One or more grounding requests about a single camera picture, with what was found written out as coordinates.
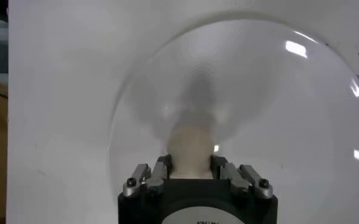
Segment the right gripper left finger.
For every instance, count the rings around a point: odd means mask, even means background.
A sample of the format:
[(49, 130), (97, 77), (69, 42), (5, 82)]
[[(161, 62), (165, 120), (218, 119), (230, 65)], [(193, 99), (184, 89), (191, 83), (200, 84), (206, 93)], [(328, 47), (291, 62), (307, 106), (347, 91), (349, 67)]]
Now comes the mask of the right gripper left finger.
[(160, 156), (153, 168), (148, 164), (138, 164), (133, 174), (123, 184), (123, 196), (135, 198), (141, 194), (142, 188), (151, 196), (163, 192), (165, 180), (172, 171), (171, 155)]

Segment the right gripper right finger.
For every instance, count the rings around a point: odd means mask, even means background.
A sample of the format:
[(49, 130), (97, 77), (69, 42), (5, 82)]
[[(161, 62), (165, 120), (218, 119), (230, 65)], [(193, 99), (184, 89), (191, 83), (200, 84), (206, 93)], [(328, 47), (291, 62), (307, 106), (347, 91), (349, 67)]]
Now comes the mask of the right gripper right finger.
[(230, 191), (235, 196), (252, 195), (261, 200), (273, 197), (273, 186), (263, 178), (251, 165), (240, 165), (238, 168), (223, 156), (212, 155), (210, 170), (214, 180), (228, 180)]

